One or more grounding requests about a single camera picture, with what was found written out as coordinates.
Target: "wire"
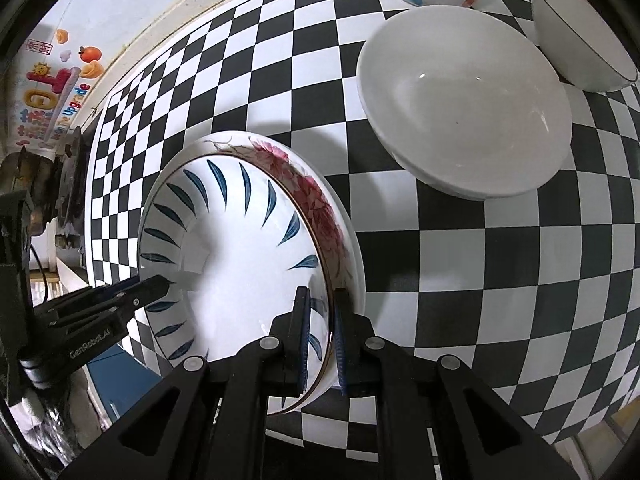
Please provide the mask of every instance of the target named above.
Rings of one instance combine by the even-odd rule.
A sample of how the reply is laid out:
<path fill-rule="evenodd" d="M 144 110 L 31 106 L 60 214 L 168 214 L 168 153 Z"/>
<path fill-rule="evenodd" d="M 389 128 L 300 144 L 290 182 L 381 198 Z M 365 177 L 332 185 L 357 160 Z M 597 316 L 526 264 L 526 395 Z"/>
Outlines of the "wire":
<path fill-rule="evenodd" d="M 20 432 L 13 415 L 9 410 L 9 406 L 2 395 L 0 395 L 0 420 L 2 420 L 2 423 L 7 428 L 9 435 L 11 435 L 12 439 L 15 440 L 15 443 L 24 455 L 27 463 L 31 466 L 31 469 L 33 469 L 36 478 L 38 480 L 51 480 L 50 476 L 33 453 L 31 446 L 27 443 L 24 435 Z"/>
<path fill-rule="evenodd" d="M 42 274 L 42 279 L 44 281 L 44 300 L 42 300 L 42 303 L 47 303 L 47 299 L 49 298 L 49 285 L 47 285 L 47 277 L 44 274 L 44 270 L 42 269 L 42 264 L 40 263 L 38 253 L 36 252 L 36 249 L 33 248 L 33 244 L 31 245 L 31 252 L 33 253 L 33 256 L 36 258 L 36 263 L 40 268 L 40 273 Z"/>

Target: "silver bolt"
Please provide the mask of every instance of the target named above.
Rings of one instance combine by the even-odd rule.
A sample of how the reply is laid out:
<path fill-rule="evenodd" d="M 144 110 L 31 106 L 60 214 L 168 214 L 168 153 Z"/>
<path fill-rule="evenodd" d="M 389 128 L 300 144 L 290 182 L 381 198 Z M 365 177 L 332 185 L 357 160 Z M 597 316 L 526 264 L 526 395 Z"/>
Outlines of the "silver bolt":
<path fill-rule="evenodd" d="M 268 335 L 267 337 L 260 339 L 260 348 L 263 348 L 264 350 L 273 350 L 274 348 L 277 348 L 279 344 L 280 340 L 272 335 Z"/>
<path fill-rule="evenodd" d="M 204 364 L 204 360 L 202 359 L 202 357 L 194 356 L 194 357 L 187 357 L 182 363 L 182 366 L 184 366 L 184 369 L 187 370 L 188 372 L 197 372 L 202 368 L 203 364 Z"/>
<path fill-rule="evenodd" d="M 381 337 L 373 336 L 367 339 L 364 344 L 371 350 L 380 350 L 385 346 L 385 340 Z"/>
<path fill-rule="evenodd" d="M 440 359 L 440 364 L 447 370 L 457 370 L 458 368 L 460 368 L 460 359 L 458 359 L 455 355 L 445 355 L 442 359 Z"/>

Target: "checkered tablecloth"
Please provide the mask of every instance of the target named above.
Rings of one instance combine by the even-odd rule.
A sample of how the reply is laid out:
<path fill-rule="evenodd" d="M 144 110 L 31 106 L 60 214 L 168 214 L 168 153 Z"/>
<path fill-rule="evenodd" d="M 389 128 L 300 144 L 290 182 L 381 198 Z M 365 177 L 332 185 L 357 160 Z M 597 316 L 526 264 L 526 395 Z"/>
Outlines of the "checkered tablecloth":
<path fill-rule="evenodd" d="M 475 7 L 536 42 L 529 0 Z M 356 90 L 363 42 L 406 8 L 235 0 L 150 54 L 108 98 L 92 147 L 90 277 L 136 272 L 141 208 L 186 143 L 220 130 L 266 134 L 342 199 L 376 333 L 416 356 L 458 355 L 549 442 L 561 440 L 618 410 L 638 384 L 640 95 L 565 83 L 572 154 L 548 184 L 484 203 L 444 195 L 382 148 Z M 122 345 L 159 374 L 172 368 L 142 311 Z M 271 418 L 269 431 L 375 460 L 374 424 L 371 399 L 331 390 Z"/>

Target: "black and white checkered surface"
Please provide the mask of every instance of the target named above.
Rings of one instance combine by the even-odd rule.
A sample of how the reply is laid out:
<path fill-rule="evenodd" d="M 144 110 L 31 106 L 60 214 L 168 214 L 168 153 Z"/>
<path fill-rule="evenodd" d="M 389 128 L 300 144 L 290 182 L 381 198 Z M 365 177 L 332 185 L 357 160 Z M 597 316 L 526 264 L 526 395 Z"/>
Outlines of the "black and white checkered surface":
<path fill-rule="evenodd" d="M 476 9 L 536 42 L 529 0 Z M 550 442 L 599 422 L 638 386 L 640 94 L 565 84 L 572 155 L 537 191 L 468 202 L 403 171 L 360 106 L 363 42 L 401 0 L 235 0 L 169 38 L 108 99 L 87 190 L 94 283 L 136 272 L 141 208 L 159 171 L 210 132 L 266 134 L 323 172 L 350 213 L 376 333 L 458 355 Z M 146 316 L 124 348 L 170 369 Z M 270 422 L 292 442 L 375 459 L 367 400 L 331 390 Z"/>

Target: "white bowl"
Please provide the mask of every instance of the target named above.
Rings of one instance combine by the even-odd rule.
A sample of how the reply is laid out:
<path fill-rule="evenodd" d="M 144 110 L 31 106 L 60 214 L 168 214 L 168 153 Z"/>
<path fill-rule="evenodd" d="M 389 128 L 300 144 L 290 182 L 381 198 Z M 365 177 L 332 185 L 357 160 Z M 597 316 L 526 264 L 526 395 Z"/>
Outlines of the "white bowl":
<path fill-rule="evenodd" d="M 364 44 L 356 75 L 383 146 L 449 194 L 524 193 L 569 152 L 571 109 L 555 70 L 527 38 L 477 10 L 396 14 Z"/>
<path fill-rule="evenodd" d="M 340 231 L 340 238 L 342 239 L 344 248 L 343 251 L 340 251 L 338 258 L 335 258 L 330 254 L 334 245 L 332 243 L 323 244 L 322 239 L 320 240 L 321 251 L 328 266 L 328 281 L 332 288 L 337 288 L 339 286 L 347 288 L 353 298 L 354 312 L 357 314 L 364 313 L 366 294 L 364 264 L 358 239 L 353 226 L 351 225 L 350 218 L 347 215 L 347 211 L 340 202 L 335 191 L 322 177 L 322 175 L 320 175 L 313 167 L 311 167 L 287 146 L 284 146 L 269 137 L 237 130 L 207 134 L 185 146 L 167 163 L 162 170 L 162 173 L 151 187 L 149 196 L 153 196 L 157 192 L 158 188 L 162 184 L 162 178 L 165 173 L 173 173 L 188 160 L 193 160 L 199 156 L 219 155 L 221 153 L 228 152 L 229 150 L 236 150 L 236 154 L 238 154 L 238 150 L 242 152 L 247 149 L 255 150 L 254 142 L 260 142 L 263 146 L 268 144 L 272 151 L 278 152 L 279 150 L 282 154 L 287 156 L 290 163 L 289 169 L 292 171 L 292 174 L 283 174 L 282 171 L 268 171 L 271 176 L 274 176 L 275 174 L 277 177 L 276 180 L 281 184 L 291 188 L 292 181 L 297 179 L 299 176 L 310 179 L 321 191 L 322 196 L 324 197 L 324 202 L 326 202 L 330 208 L 329 218 L 331 218 L 335 223 L 335 228 Z M 270 162 L 272 160 L 272 158 L 267 157 L 263 159 L 263 162 Z M 321 208 L 318 212 L 329 213 L 324 208 Z M 330 242 L 332 239 L 333 238 L 328 237 L 326 241 Z M 318 384 L 314 386 L 309 383 L 308 391 L 301 399 L 287 399 L 284 410 L 282 411 L 287 412 L 313 402 L 320 395 L 325 393 L 325 391 L 327 391 L 334 383 L 336 383 L 337 378 L 338 371 L 336 367 L 335 353 L 332 351 L 331 346 L 329 350 L 329 361 L 324 373 L 322 373 L 318 378 Z M 269 413 L 277 412 L 280 409 L 280 400 L 271 398 Z"/>
<path fill-rule="evenodd" d="M 638 70 L 587 0 L 531 0 L 540 48 L 565 78 L 587 92 L 613 92 Z"/>
<path fill-rule="evenodd" d="M 172 282 L 145 309 L 167 360 L 235 355 L 268 335 L 298 286 L 308 286 L 305 391 L 314 388 L 330 359 L 333 305 L 318 241 L 292 197 L 229 155 L 199 156 L 159 180 L 140 223 L 138 268 L 141 279 L 161 274 Z"/>

